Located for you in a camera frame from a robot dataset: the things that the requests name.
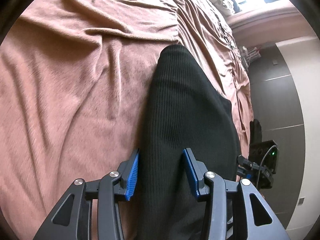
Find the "bed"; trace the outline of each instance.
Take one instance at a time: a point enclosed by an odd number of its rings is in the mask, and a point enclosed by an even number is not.
[[[19,240],[74,179],[103,177],[139,146],[148,86],[171,44],[231,101],[248,156],[249,79],[209,0],[35,0],[19,17],[0,47],[0,207]],[[133,209],[121,209],[125,239]]]

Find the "black cable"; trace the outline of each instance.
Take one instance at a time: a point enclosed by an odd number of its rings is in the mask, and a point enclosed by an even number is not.
[[[276,148],[276,147],[277,147],[276,145],[271,146],[270,149],[267,151],[267,153],[266,153],[266,154],[264,155],[264,157],[262,158],[262,161],[261,161],[261,163],[260,163],[260,165],[259,165],[257,182],[256,182],[256,188],[258,188],[258,182],[259,182],[259,178],[260,178],[260,172],[261,172],[261,168],[262,168],[263,161],[264,161],[264,159],[266,158],[266,156],[271,152],[271,150],[272,150],[273,148]]]

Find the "black ribbed fabric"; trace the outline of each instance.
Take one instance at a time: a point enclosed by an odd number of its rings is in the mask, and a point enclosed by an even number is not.
[[[231,103],[212,87],[185,47],[172,45],[161,52],[146,106],[137,240],[199,239],[205,203],[190,193],[181,161],[186,147],[210,171],[236,178],[240,143]]]

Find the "metal screw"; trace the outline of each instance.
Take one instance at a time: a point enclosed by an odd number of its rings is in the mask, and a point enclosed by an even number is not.
[[[214,177],[216,176],[216,174],[215,174],[214,172],[212,172],[212,171],[207,171],[207,172],[206,172],[206,176],[207,176],[208,178],[214,178]]]
[[[117,171],[110,172],[110,177],[116,178],[118,176],[119,176],[119,172],[117,172]]]
[[[251,182],[248,179],[241,179],[241,183],[245,186],[249,186]]]
[[[75,180],[75,185],[79,186],[83,183],[83,179],[76,179]]]

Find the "pink blanket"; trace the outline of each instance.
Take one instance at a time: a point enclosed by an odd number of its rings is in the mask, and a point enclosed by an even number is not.
[[[100,179],[139,145],[148,86],[170,44],[186,46],[232,102],[248,155],[249,80],[218,20],[231,39],[208,0],[35,0],[28,7],[0,47],[0,207],[20,240],[33,238],[74,179]],[[134,207],[121,212],[132,239]]]

